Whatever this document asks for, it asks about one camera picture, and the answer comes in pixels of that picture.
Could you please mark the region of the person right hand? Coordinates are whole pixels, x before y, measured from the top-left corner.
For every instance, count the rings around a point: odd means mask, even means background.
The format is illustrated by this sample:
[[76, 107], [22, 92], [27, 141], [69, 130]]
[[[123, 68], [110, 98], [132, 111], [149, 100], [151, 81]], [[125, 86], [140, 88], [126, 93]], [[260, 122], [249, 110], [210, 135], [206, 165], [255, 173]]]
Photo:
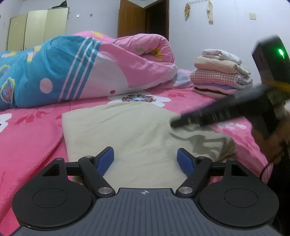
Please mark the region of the person right hand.
[[267, 161], [269, 163], [279, 163], [284, 154], [282, 144], [286, 141], [289, 142], [289, 117], [281, 120], [280, 124], [269, 138], [265, 139], [255, 128], [252, 128], [252, 136], [260, 148], [260, 151], [267, 158]]

